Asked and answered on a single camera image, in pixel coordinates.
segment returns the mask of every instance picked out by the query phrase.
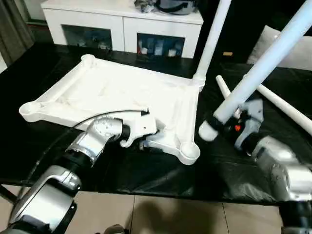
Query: white pillow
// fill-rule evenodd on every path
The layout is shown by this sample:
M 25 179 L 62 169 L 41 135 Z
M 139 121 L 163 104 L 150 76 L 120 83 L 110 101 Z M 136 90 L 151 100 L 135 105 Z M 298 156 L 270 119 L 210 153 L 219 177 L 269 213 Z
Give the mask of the white pillow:
M 255 64 L 261 55 L 278 37 L 280 31 L 265 26 L 253 48 L 247 63 Z M 312 71 L 312 37 L 305 36 L 294 46 L 290 53 L 280 62 L 279 67 L 298 68 Z

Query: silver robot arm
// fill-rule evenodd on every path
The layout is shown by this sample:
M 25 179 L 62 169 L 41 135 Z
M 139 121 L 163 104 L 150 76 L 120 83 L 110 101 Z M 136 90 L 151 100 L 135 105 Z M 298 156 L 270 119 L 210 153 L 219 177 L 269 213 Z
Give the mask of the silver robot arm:
M 279 201 L 283 234 L 312 234 L 312 172 L 301 164 L 285 144 L 258 131 L 263 121 L 261 100 L 239 107 L 240 118 L 223 124 L 207 116 L 207 121 L 235 148 L 243 150 L 266 176 L 274 198 Z
M 81 189 L 80 178 L 93 167 L 106 143 L 120 140 L 121 146 L 128 147 L 136 138 L 156 131 L 149 114 L 127 124 L 109 117 L 94 120 L 22 197 L 1 234 L 63 234 L 77 209 L 74 196 Z

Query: white tube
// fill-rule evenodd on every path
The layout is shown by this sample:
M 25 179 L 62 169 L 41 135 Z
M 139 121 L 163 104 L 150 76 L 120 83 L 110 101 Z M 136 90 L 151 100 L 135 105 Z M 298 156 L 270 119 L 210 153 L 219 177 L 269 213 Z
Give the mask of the white tube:
M 220 87 L 220 90 L 224 98 L 226 98 L 231 93 L 231 91 L 229 90 L 222 76 L 218 75 L 215 79 Z M 282 112 L 284 112 L 290 118 L 292 118 L 293 121 L 295 121 L 299 126 L 301 126 L 304 130 L 306 130 L 312 136 L 312 120 L 310 120 L 300 111 L 298 111 L 296 108 L 291 106 L 288 102 L 286 102 L 284 99 L 282 99 L 281 97 L 273 93 L 270 89 L 263 86 L 262 84 L 260 84 L 257 90 L 259 91 L 259 93 L 265 96 L 270 102 L 272 102 Z
M 230 91 L 229 87 L 226 85 L 226 83 L 225 83 L 225 81 L 224 81 L 224 79 L 223 79 L 222 76 L 220 76 L 220 75 L 216 76 L 216 77 L 215 77 L 215 80 L 216 80 L 216 82 L 218 83 L 218 86 L 219 86 L 219 88 L 220 88 L 220 91 L 221 91 L 221 93 L 222 93 L 224 99 L 226 99 L 226 98 L 231 94 L 231 91 Z M 240 117 L 240 111 L 239 111 L 239 109 L 237 109 L 237 110 L 235 111 L 235 113 L 233 114 L 233 116 L 234 116 L 235 118 L 239 119 L 239 117 Z
M 312 120 L 265 86 L 260 85 L 257 90 L 312 136 Z
M 214 117 L 226 123 L 239 105 L 250 97 L 311 26 L 312 0 L 306 0 L 275 42 L 214 112 Z M 205 121 L 199 128 L 199 134 L 203 139 L 212 140 L 217 135 L 216 131 L 212 131 L 212 128 L 207 126 Z
M 200 58 L 197 71 L 193 76 L 193 79 L 202 82 L 205 85 L 206 73 L 208 71 L 211 58 L 213 57 L 216 44 L 219 40 L 219 36 L 228 13 L 232 0 L 220 0 L 218 8 L 215 13 L 214 21 L 211 25 L 211 29 L 205 44 L 204 51 Z

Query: black plastic sheet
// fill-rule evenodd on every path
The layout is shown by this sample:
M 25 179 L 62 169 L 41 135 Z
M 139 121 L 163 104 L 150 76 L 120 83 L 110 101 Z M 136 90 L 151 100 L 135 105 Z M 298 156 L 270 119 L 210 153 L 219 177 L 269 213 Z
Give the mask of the black plastic sheet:
M 46 147 L 63 131 L 64 126 L 38 121 L 26 122 L 18 113 L 25 102 L 35 100 L 80 60 L 91 53 L 98 58 L 192 77 L 192 63 L 187 59 L 149 59 L 127 53 L 99 54 L 94 50 L 66 46 L 35 45 L 16 63 L 0 74 L 3 113 L 0 182 L 20 185 Z M 196 129 L 207 111 L 213 112 L 223 101 L 215 81 L 220 74 L 232 90 L 247 73 L 246 64 L 222 64 L 208 75 L 199 95 Z M 291 105 L 312 118 L 312 72 L 277 68 L 265 85 Z M 257 92 L 251 98 L 259 98 Z M 302 163 L 312 163 L 312 138 L 273 104 L 264 101 L 265 121 L 260 131 L 289 145 Z M 62 154 L 78 134 L 74 131 L 60 142 L 40 164 L 30 183 Z M 197 134 L 195 142 L 201 156 L 192 166 L 181 164 L 175 156 L 142 152 L 137 144 L 121 148 L 117 143 L 105 148 L 89 175 L 83 179 L 83 189 L 102 193 L 168 196 L 198 200 L 273 204 L 270 185 L 262 171 L 243 152 L 234 149 L 223 136 L 205 142 Z

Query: tiled floor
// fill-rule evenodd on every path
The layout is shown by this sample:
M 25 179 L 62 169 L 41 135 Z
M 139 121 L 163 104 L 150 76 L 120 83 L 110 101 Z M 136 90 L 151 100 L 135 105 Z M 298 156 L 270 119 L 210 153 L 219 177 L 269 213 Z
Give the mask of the tiled floor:
M 75 201 L 78 210 L 66 234 L 103 233 L 114 224 L 132 234 L 276 234 L 281 227 L 278 209 L 269 206 L 88 192 L 78 193 Z M 0 230 L 10 208 L 0 198 Z

